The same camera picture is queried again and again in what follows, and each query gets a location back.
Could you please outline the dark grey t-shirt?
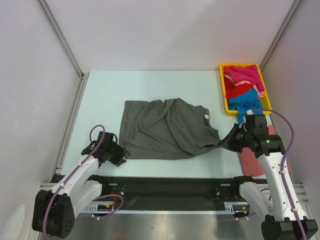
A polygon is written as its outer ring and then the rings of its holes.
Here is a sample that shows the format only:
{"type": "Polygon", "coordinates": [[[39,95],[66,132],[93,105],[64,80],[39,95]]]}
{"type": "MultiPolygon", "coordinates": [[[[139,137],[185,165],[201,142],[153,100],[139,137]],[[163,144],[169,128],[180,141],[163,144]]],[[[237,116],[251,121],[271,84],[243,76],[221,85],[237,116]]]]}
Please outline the dark grey t-shirt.
{"type": "Polygon", "coordinates": [[[220,141],[209,110],[201,105],[181,98],[125,102],[119,144],[126,159],[190,159],[218,148],[220,141]]]}

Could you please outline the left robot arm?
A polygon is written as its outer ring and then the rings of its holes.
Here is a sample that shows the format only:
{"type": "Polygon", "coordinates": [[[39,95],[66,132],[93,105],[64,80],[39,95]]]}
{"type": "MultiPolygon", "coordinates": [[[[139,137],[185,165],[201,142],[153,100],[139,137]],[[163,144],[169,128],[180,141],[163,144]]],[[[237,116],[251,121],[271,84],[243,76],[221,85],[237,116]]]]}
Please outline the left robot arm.
{"type": "Polygon", "coordinates": [[[100,131],[96,140],[85,147],[73,169],[49,190],[41,189],[35,196],[32,229],[47,237],[66,238],[76,218],[91,202],[102,207],[91,217],[96,220],[114,214],[124,204],[121,193],[112,191],[109,179],[97,175],[105,162],[115,166],[125,163],[126,151],[118,144],[115,134],[100,131]]]}

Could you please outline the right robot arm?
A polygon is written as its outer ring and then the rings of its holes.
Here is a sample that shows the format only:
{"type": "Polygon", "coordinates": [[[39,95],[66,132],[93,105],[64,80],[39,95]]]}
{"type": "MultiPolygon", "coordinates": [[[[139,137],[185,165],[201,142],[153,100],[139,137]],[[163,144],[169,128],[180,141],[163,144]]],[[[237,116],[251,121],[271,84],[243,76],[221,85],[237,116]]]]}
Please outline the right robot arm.
{"type": "Polygon", "coordinates": [[[248,110],[242,124],[234,124],[218,145],[240,153],[249,148],[261,164],[271,198],[265,197],[250,176],[235,177],[231,196],[245,199],[261,219],[265,240],[309,240],[318,231],[316,220],[308,218],[293,186],[285,147],[279,135],[270,134],[266,116],[258,110],[248,110]]]}

